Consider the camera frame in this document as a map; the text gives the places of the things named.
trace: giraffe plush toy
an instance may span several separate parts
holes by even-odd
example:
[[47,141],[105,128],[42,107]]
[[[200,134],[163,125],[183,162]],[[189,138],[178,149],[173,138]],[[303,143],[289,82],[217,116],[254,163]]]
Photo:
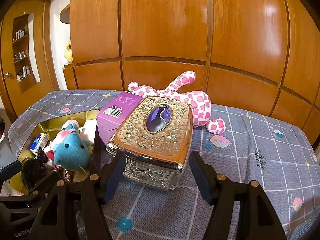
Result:
[[210,119],[211,101],[208,95],[203,91],[192,91],[180,94],[177,90],[184,86],[192,84],[196,79],[196,73],[186,71],[172,81],[165,90],[155,90],[150,86],[139,86],[137,82],[131,82],[128,89],[131,93],[146,97],[158,96],[182,101],[191,105],[194,126],[205,126],[207,130],[214,134],[221,134],[225,131],[226,125],[223,119]]

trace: gold tissue box lid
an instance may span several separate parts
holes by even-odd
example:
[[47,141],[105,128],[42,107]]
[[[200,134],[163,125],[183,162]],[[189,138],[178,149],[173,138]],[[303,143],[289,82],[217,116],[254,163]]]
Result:
[[[158,107],[170,110],[168,124],[158,132],[146,128],[148,116]],[[113,142],[136,155],[184,164],[193,131],[190,105],[170,98],[146,97],[118,128]]]

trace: bed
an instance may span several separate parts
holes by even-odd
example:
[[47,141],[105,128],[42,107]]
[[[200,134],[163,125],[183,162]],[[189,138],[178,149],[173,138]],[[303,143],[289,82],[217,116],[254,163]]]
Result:
[[[18,156],[34,127],[45,120],[103,108],[120,91],[61,90],[29,107],[9,129]],[[250,111],[212,104],[211,118],[222,118],[230,143],[215,146],[213,134],[195,128],[191,149],[205,163],[233,181],[257,180],[267,193],[289,239],[299,239],[320,211],[320,167],[303,131],[288,123]],[[102,165],[108,158],[103,158]],[[229,239],[234,239],[239,203],[234,204]],[[202,239],[213,207],[201,198],[188,166],[179,186],[170,192],[123,178],[114,198],[103,207],[114,239]],[[81,213],[81,239],[85,239]]]

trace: yellow duck figurine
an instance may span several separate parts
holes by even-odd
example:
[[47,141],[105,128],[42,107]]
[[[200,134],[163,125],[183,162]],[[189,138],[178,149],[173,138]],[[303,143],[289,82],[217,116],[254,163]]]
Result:
[[68,62],[72,63],[73,58],[72,58],[71,42],[70,41],[68,41],[66,43],[66,49],[67,49],[67,51],[64,53],[64,57],[67,59]]

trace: wooden headboard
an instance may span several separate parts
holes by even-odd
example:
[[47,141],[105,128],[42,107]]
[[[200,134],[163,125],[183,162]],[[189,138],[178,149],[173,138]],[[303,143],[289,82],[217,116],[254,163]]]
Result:
[[299,0],[71,0],[70,89],[164,89],[320,133],[320,32]]

